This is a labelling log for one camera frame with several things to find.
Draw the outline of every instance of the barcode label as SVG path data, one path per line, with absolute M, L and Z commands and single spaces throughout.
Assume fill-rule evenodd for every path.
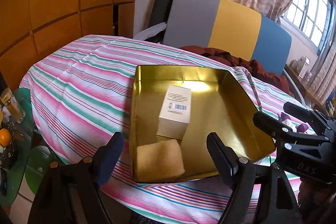
M 186 105 L 173 104 L 173 109 L 178 109 L 178 110 L 186 111 L 187 110 L 187 106 Z

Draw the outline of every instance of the blue gripper pad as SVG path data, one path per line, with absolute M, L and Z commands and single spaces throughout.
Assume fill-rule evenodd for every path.
M 93 168 L 96 173 L 94 181 L 99 188 L 108 182 L 123 149 L 124 136 L 120 132 L 116 132 L 107 145 L 96 151 L 93 156 Z

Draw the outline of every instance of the orange wall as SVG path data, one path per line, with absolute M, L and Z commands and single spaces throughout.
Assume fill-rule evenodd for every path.
M 77 38 L 112 35 L 113 5 L 120 5 L 128 28 L 119 35 L 132 36 L 133 25 L 126 23 L 133 24 L 134 1 L 0 0 L 0 71 L 6 83 L 17 88 L 31 65 Z

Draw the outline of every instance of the striped tablecloth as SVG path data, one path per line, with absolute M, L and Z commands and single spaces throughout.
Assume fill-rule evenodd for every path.
M 93 155 L 116 131 L 128 138 L 133 77 L 136 67 L 143 64 L 229 70 L 253 103 L 275 118 L 283 111 L 285 102 L 299 104 L 279 89 L 252 78 L 241 67 L 230 68 L 206 57 L 150 42 L 88 35 L 36 63 L 21 82 L 21 87 L 31 91 L 38 129 L 65 163 Z M 270 165 L 275 156 L 274 153 L 259 163 Z M 297 196 L 300 180 L 291 174 L 288 177 Z M 231 194 L 218 176 L 185 183 L 136 184 L 129 173 L 127 140 L 102 190 L 132 210 L 164 223 L 217 223 Z M 253 220 L 259 190 L 256 185 L 245 223 Z

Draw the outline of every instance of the gray panel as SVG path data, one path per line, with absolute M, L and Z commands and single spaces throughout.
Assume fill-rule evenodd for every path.
M 164 45 L 207 47 L 219 0 L 173 0 Z

